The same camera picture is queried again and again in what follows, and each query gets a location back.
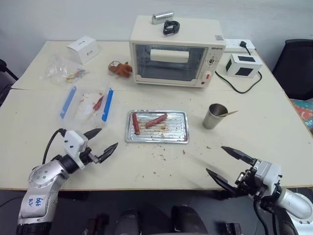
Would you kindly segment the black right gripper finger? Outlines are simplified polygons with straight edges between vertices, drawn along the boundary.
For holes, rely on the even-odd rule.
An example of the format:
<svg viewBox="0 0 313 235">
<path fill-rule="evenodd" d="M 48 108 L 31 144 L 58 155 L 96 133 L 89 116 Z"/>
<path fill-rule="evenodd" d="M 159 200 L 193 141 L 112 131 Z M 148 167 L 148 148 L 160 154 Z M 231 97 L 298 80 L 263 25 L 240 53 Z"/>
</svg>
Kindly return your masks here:
<svg viewBox="0 0 313 235">
<path fill-rule="evenodd" d="M 251 166 L 254 166 L 255 163 L 257 162 L 256 158 L 252 158 L 251 156 L 247 155 L 246 153 L 238 150 L 238 149 L 234 149 L 231 147 L 227 147 L 227 146 L 222 146 L 221 147 L 225 152 L 227 152 L 230 156 L 232 156 L 233 158 L 237 159 L 237 160 L 241 160 Z"/>
<path fill-rule="evenodd" d="M 228 183 L 228 180 L 223 178 L 221 175 L 217 174 L 216 172 L 206 169 L 207 173 L 209 176 L 220 186 L 222 187 L 225 191 L 227 191 L 231 196 L 236 196 L 237 195 L 237 190 L 233 186 L 231 186 Z"/>
</svg>

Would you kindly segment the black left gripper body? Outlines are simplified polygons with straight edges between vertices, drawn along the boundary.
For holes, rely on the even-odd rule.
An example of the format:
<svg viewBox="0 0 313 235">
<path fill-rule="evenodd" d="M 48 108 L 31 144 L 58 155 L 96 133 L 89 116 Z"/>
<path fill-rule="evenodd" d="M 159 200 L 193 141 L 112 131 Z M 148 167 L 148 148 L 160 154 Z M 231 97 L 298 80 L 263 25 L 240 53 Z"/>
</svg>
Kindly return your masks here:
<svg viewBox="0 0 313 235">
<path fill-rule="evenodd" d="M 78 166 L 80 169 L 83 169 L 89 163 L 101 164 L 102 162 L 103 161 L 99 156 L 91 153 L 90 147 L 86 147 L 85 150 L 78 156 Z"/>
</svg>

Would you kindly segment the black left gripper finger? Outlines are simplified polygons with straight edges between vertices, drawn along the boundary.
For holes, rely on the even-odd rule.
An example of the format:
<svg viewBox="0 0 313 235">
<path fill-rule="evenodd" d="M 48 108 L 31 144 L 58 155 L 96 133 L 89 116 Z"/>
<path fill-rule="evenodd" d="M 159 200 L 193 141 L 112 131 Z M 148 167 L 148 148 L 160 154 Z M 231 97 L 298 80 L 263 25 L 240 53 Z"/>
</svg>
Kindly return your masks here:
<svg viewBox="0 0 313 235">
<path fill-rule="evenodd" d="M 101 128 L 95 128 L 92 130 L 89 130 L 87 132 L 84 133 L 84 136 L 88 139 L 91 140 L 92 138 L 94 138 L 102 129 Z"/>
<path fill-rule="evenodd" d="M 112 153 L 115 151 L 117 146 L 118 146 L 118 143 L 115 143 L 109 146 L 107 149 L 105 149 L 103 154 L 98 156 L 98 163 L 101 164 L 103 161 L 109 158 L 112 155 Z"/>
</svg>

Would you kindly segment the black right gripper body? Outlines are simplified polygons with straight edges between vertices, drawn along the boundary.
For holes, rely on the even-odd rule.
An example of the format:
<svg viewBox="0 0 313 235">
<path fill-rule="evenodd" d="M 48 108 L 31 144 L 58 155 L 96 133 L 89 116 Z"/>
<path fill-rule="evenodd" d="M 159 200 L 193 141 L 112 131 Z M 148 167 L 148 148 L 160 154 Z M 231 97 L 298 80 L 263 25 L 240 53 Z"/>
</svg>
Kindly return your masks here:
<svg viewBox="0 0 313 235">
<path fill-rule="evenodd" d="M 255 195 L 259 191 L 259 185 L 256 180 L 256 172 L 260 161 L 255 159 L 252 167 L 241 172 L 235 184 L 237 185 L 235 196 Z"/>
</svg>

